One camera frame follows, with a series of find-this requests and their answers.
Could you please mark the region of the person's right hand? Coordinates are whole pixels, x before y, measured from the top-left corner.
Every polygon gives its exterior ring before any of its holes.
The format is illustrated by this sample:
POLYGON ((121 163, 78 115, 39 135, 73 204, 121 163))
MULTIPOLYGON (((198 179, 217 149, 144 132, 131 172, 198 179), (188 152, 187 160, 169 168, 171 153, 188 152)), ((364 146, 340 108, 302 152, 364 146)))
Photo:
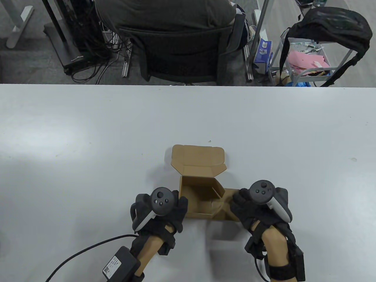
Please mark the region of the person's right hand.
POLYGON ((289 224, 284 222, 267 205, 257 205, 251 201, 249 191, 246 188, 240 189, 233 195, 230 203, 231 212, 240 220, 243 227, 253 234, 252 226, 260 221, 267 227, 275 224, 284 224, 290 230, 289 224))

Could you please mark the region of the person's left hand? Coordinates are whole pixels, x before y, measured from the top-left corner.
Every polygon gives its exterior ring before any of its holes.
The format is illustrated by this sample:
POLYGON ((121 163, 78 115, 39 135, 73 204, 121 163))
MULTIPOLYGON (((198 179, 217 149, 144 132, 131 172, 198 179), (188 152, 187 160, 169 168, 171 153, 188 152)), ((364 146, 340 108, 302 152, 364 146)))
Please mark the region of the person's left hand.
POLYGON ((138 194, 131 205, 132 229, 138 235, 161 238, 171 248, 174 234, 183 231, 182 222, 188 210, 188 199, 180 197, 177 190, 156 188, 150 195, 138 194))

